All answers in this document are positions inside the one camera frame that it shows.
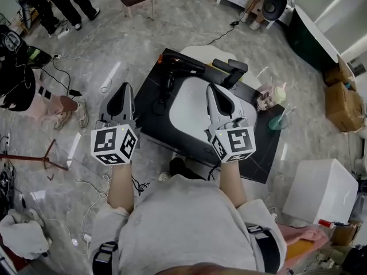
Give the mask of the black faucet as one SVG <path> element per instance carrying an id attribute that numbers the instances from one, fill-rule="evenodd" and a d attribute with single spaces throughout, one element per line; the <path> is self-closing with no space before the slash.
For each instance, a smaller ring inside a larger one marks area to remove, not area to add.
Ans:
<path id="1" fill-rule="evenodd" d="M 232 88 L 248 72 L 247 64 L 233 59 L 229 59 L 228 62 L 214 59 L 212 65 L 219 70 L 227 72 L 228 76 L 221 83 L 221 86 L 227 89 Z"/>

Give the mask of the egg-shaped rug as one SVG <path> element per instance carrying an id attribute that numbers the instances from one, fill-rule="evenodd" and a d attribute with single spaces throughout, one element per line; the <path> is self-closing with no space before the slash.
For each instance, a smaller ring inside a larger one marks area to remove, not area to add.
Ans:
<path id="1" fill-rule="evenodd" d="M 211 45 L 187 46 L 180 51 L 180 53 L 210 66 L 212 66 L 214 59 L 219 59 L 226 63 L 229 59 L 237 60 L 234 54 L 222 51 Z M 248 72 L 241 77 L 240 81 L 255 90 L 261 87 L 260 81 L 253 75 L 250 68 L 248 68 Z"/>

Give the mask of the clear tumbler with cream lid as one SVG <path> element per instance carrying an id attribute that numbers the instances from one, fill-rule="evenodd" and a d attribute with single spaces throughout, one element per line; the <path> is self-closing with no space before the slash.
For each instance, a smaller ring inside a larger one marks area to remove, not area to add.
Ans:
<path id="1" fill-rule="evenodd" d="M 266 111 L 284 102 L 286 99 L 286 85 L 287 83 L 284 82 L 282 86 L 273 86 L 270 84 L 260 86 L 257 89 L 259 92 L 259 96 L 256 99 L 257 109 L 259 111 Z"/>

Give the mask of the person's right forearm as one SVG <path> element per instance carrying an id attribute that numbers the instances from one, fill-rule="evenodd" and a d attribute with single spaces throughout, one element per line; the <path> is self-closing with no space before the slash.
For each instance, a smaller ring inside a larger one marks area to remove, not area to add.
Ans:
<path id="1" fill-rule="evenodd" d="M 221 164 L 220 189 L 233 203 L 235 208 L 247 203 L 238 161 Z"/>

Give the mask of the person's black trouser leg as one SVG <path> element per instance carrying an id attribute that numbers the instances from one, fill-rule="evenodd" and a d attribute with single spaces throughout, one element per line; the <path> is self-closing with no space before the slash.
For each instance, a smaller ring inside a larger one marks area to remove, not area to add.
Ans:
<path id="1" fill-rule="evenodd" d="M 175 157 L 169 162 L 169 173 L 171 176 L 182 175 L 187 179 L 195 178 L 195 174 L 186 167 L 184 160 L 179 157 Z"/>

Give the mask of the white crumpled cloth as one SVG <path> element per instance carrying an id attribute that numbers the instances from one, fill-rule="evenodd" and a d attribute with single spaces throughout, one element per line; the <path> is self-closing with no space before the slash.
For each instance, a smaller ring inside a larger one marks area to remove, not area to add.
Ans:
<path id="1" fill-rule="evenodd" d="M 48 252 L 52 240 L 44 232 L 45 224 L 34 209 L 20 213 L 10 209 L 0 221 L 3 244 L 15 255 L 35 260 Z"/>

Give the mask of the person's grey sweatshirt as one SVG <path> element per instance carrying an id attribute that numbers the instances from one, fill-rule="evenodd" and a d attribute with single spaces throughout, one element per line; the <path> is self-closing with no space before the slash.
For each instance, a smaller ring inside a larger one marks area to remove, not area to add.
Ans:
<path id="1" fill-rule="evenodd" d="M 286 251 L 262 200 L 235 208 L 215 184 L 176 175 L 150 185 L 131 214 L 104 205 L 90 261 L 93 275 L 155 275 L 199 263 L 277 273 Z"/>

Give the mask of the black countertop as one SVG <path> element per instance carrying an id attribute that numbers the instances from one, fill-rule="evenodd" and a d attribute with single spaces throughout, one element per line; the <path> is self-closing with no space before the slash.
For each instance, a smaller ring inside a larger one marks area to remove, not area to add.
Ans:
<path id="1" fill-rule="evenodd" d="M 152 107 L 161 94 L 163 69 L 155 64 L 135 96 L 136 124 L 156 143 L 212 167 L 219 159 L 205 133 L 210 125 L 206 87 L 211 81 L 221 83 L 226 74 L 186 55 L 183 57 L 205 67 L 204 76 L 179 76 L 176 73 L 174 89 L 167 101 L 166 110 L 162 116 L 156 116 Z M 231 91 L 240 99 L 255 133 L 256 152 L 240 161 L 241 177 L 265 184 L 280 138 L 280 131 L 270 130 L 268 123 L 275 116 L 281 115 L 284 109 L 281 105 L 276 105 L 267 111 L 257 111 L 256 99 L 259 92 L 241 81 Z"/>

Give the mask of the open cardboard box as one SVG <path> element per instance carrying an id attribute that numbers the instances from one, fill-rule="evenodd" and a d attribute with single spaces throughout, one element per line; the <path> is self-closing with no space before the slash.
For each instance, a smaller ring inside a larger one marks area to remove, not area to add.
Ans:
<path id="1" fill-rule="evenodd" d="M 325 84 L 330 87 L 337 83 L 343 83 L 348 90 L 356 92 L 357 87 L 352 70 L 339 54 L 337 55 L 337 59 L 338 63 L 324 74 Z"/>

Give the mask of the black and green device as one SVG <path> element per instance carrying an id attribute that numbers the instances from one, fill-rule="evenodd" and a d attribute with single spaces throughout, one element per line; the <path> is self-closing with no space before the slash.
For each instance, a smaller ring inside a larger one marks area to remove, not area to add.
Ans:
<path id="1" fill-rule="evenodd" d="M 27 65 L 33 69 L 41 69 L 48 65 L 53 59 L 51 55 L 34 46 L 28 46 L 26 55 L 28 57 Z"/>

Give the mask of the person's left forearm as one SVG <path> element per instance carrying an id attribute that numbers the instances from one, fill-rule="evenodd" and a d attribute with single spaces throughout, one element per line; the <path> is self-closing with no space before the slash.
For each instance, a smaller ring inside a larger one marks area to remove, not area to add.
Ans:
<path id="1" fill-rule="evenodd" d="M 107 203 L 113 209 L 121 207 L 128 213 L 132 213 L 134 209 L 134 187 L 130 163 L 112 167 Z"/>

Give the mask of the brown wooden coat stand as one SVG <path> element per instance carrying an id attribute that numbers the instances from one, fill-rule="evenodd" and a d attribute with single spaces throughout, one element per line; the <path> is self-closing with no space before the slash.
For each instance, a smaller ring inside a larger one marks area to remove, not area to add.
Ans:
<path id="1" fill-rule="evenodd" d="M 47 169 L 47 164 L 55 167 L 55 168 L 59 168 L 61 170 L 64 171 L 68 171 L 67 167 L 61 166 L 59 164 L 56 164 L 54 162 L 52 162 L 49 157 L 48 154 L 50 153 L 51 148 L 53 147 L 53 145 L 55 144 L 56 140 L 53 139 L 51 144 L 49 145 L 46 153 L 44 156 L 42 157 L 32 157 L 32 156 L 22 156 L 22 155 L 9 155 L 9 154 L 0 154 L 0 159 L 8 159 L 8 160 L 24 160 L 24 161 L 32 161 L 32 162 L 41 162 L 43 164 L 44 169 Z"/>

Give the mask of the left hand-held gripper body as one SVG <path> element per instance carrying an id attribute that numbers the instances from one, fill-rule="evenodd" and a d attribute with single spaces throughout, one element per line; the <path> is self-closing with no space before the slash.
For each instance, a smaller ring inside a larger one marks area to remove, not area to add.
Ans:
<path id="1" fill-rule="evenodd" d="M 98 120 L 91 131 L 91 156 L 105 166 L 129 163 L 138 143 L 135 128 L 134 120 L 122 124 Z"/>

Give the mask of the green translucent cup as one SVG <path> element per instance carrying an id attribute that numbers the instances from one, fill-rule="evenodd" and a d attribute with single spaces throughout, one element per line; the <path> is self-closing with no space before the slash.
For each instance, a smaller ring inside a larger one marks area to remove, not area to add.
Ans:
<path id="1" fill-rule="evenodd" d="M 288 120 L 285 115 L 279 115 L 271 119 L 268 123 L 268 127 L 272 131 L 286 129 L 288 127 Z"/>

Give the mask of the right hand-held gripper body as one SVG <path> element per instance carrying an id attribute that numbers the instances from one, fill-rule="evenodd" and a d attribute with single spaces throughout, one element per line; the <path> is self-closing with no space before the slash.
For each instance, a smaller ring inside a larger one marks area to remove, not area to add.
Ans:
<path id="1" fill-rule="evenodd" d="M 244 160 L 256 152 L 254 129 L 245 116 L 213 123 L 205 133 L 221 163 Z"/>

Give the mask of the black hair dryer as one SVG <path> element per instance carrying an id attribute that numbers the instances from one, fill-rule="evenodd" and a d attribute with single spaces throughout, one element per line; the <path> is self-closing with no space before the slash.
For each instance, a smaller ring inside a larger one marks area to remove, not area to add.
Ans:
<path id="1" fill-rule="evenodd" d="M 194 74 L 202 76 L 205 68 L 190 62 L 183 55 L 174 53 L 161 54 L 157 60 L 157 64 L 163 69 L 161 84 L 161 94 L 158 100 L 153 104 L 152 111 L 156 116 L 162 116 L 167 107 L 167 101 L 174 89 L 175 74 Z"/>

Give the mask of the pink towel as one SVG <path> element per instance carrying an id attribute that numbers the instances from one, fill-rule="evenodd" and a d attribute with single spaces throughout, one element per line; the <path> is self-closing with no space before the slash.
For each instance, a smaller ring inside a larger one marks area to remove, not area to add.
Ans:
<path id="1" fill-rule="evenodd" d="M 329 241 L 325 232 L 314 225 L 292 227 L 278 224 L 278 226 L 287 245 L 285 262 L 289 265 L 307 257 Z"/>

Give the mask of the large cardboard box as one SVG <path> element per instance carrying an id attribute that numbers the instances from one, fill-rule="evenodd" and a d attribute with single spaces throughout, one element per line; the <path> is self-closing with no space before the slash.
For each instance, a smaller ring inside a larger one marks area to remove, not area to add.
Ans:
<path id="1" fill-rule="evenodd" d="M 341 132 L 358 131 L 364 126 L 362 98 L 341 82 L 325 89 L 325 114 Z"/>

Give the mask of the white square box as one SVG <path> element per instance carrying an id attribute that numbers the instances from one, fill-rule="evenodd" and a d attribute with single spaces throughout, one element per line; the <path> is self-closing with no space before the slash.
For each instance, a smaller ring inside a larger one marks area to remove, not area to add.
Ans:
<path id="1" fill-rule="evenodd" d="M 336 159 L 299 163 L 282 213 L 317 224 L 346 224 L 352 213 L 358 182 Z"/>

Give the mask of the green bathtub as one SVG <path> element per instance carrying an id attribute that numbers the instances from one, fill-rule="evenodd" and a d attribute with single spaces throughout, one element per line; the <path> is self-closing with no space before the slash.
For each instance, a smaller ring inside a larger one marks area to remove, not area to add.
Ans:
<path id="1" fill-rule="evenodd" d="M 286 39 L 301 59 L 321 72 L 338 64 L 339 53 L 336 48 L 298 5 L 292 13 Z"/>

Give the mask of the black round floor fan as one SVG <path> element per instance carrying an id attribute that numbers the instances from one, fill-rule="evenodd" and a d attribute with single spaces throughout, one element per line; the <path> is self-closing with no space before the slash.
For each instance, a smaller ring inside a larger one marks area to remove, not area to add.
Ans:
<path id="1" fill-rule="evenodd" d="M 264 0 L 261 8 L 264 19 L 276 21 L 283 14 L 287 0 Z"/>

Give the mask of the small cardboard box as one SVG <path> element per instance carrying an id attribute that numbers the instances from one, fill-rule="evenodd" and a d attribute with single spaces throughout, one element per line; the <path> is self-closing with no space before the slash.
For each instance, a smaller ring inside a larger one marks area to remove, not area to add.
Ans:
<path id="1" fill-rule="evenodd" d="M 354 242 L 363 221 L 351 220 L 349 226 L 337 226 L 330 239 L 334 246 L 350 246 Z"/>

